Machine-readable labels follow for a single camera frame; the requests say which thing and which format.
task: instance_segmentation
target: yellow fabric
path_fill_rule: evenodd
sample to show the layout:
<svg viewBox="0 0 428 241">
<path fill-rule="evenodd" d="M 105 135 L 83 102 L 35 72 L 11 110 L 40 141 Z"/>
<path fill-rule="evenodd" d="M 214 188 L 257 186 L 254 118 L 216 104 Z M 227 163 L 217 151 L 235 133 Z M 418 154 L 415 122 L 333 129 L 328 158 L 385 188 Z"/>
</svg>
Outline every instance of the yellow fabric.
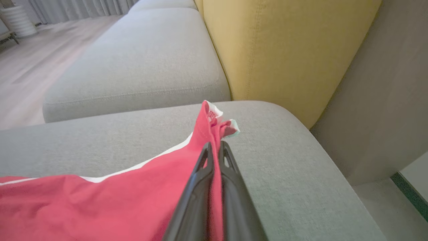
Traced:
<svg viewBox="0 0 428 241">
<path fill-rule="evenodd" d="M 310 128 L 380 0 L 203 0 L 203 5 L 233 99 L 278 104 Z"/>
<path fill-rule="evenodd" d="M 204 16 L 204 5 L 203 5 L 203 0 L 194 0 L 195 4 L 196 4 L 196 8 L 198 8 L 199 13 L 201 14 L 201 16 Z"/>
</svg>

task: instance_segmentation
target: flower pot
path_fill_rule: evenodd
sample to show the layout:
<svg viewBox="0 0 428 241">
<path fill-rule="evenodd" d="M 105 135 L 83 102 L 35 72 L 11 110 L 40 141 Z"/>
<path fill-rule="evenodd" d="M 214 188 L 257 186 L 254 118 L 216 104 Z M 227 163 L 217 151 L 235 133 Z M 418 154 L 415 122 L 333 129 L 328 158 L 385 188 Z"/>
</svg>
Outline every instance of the flower pot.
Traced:
<svg viewBox="0 0 428 241">
<path fill-rule="evenodd" d="M 28 18 L 22 5 L 0 9 L 0 18 L 10 31 L 15 32 L 18 38 L 31 36 L 37 33 L 36 27 Z"/>
</svg>

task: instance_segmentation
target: garment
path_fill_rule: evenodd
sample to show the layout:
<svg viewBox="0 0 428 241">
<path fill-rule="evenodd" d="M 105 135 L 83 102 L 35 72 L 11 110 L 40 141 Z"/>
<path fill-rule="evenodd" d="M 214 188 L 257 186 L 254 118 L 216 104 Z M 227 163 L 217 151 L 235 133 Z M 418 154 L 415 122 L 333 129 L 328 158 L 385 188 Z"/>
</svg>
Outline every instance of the garment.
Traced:
<svg viewBox="0 0 428 241">
<path fill-rule="evenodd" d="M 100 178 L 58 175 L 0 178 L 2 240 L 161 240 L 206 142 L 214 154 L 210 237 L 223 239 L 217 152 L 233 120 L 204 101 L 193 133 L 181 144 L 124 171 Z"/>
</svg>

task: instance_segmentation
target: gray seat cushion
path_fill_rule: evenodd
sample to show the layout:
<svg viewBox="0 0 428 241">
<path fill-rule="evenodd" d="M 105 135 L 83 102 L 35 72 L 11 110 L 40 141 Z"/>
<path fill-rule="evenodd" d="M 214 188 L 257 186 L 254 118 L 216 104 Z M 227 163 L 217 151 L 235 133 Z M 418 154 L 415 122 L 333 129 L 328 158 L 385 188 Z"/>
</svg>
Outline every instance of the gray seat cushion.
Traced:
<svg viewBox="0 0 428 241">
<path fill-rule="evenodd" d="M 51 87 L 46 122 L 230 100 L 226 77 L 198 11 L 127 14 Z"/>
<path fill-rule="evenodd" d="M 139 0 L 129 12 L 159 8 L 193 8 L 197 9 L 193 0 Z"/>
<path fill-rule="evenodd" d="M 346 179 L 284 108 L 216 103 L 241 133 L 226 139 L 270 241 L 385 241 Z M 184 141 L 201 105 L 134 111 L 0 132 L 0 175 L 103 176 Z"/>
</svg>

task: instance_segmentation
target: dark green strip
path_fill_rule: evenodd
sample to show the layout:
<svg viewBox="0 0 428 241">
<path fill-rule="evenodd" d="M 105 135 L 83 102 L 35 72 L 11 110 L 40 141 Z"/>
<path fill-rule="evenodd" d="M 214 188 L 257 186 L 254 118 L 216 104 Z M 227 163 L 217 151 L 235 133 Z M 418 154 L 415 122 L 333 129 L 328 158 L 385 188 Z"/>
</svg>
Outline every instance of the dark green strip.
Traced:
<svg viewBox="0 0 428 241">
<path fill-rule="evenodd" d="M 407 199 L 428 222 L 428 204 L 410 183 L 399 172 L 392 175 L 391 180 L 397 185 Z"/>
</svg>

